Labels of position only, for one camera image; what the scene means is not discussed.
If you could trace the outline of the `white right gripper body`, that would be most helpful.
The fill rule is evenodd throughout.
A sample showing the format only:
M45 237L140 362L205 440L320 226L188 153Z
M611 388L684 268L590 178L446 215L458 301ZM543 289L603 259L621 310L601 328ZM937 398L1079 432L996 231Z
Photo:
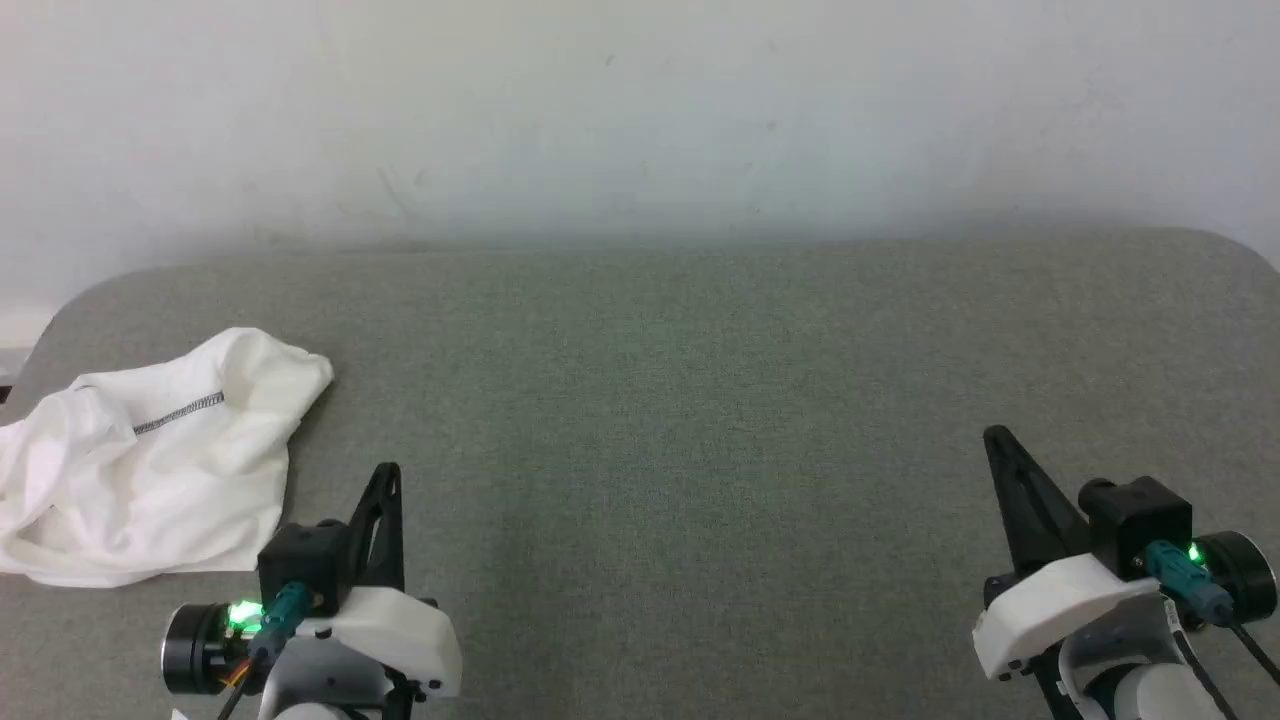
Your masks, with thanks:
M1143 653L1144 664L1112 666L1096 683L1167 680L1167 598L1153 578L1124 582L1093 555L1051 562L991 601L972 633L989 679L1050 653L1061 683L1085 666Z

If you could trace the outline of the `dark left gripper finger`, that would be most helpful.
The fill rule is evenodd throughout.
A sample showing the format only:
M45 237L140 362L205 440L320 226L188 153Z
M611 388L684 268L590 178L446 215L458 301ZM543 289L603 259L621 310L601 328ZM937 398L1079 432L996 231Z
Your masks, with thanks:
M381 579L387 587L406 589L404 536L401 466L397 462L380 465L384 475L381 497Z
M378 464L351 518L347 565L353 585L384 585L381 521L389 501L389 465Z

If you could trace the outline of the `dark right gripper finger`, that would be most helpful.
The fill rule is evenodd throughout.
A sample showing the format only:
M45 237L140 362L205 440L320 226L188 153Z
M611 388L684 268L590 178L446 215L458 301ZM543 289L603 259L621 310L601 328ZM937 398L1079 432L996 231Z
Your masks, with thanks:
M1004 425L983 432L1007 547L1016 578L1091 550L1089 528L1076 506Z

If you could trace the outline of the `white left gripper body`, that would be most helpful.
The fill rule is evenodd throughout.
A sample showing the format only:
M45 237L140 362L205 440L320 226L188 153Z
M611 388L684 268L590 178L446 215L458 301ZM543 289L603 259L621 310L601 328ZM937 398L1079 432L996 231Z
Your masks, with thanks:
M402 591L356 587L337 615L302 621L292 639L292 697L381 701L389 671L429 698L460 694L463 656L447 614Z

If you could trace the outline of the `white long-sleeve shirt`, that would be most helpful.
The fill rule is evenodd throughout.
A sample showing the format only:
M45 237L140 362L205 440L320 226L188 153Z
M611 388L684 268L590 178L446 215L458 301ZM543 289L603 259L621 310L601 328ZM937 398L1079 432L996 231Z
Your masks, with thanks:
M285 500L289 438L332 363L255 328L96 372L0 427L0 574L115 588L250 571Z

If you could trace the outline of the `grey-green fabric sofa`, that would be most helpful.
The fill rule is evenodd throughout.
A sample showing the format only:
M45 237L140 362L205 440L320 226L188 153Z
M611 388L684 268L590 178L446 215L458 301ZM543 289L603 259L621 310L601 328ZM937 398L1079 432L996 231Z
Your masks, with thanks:
M256 327L330 359L288 516L404 478L465 720L1018 720L982 432L1074 496L1151 475L1280 562L1280 270L1202 231L257 259L70 301L0 423Z

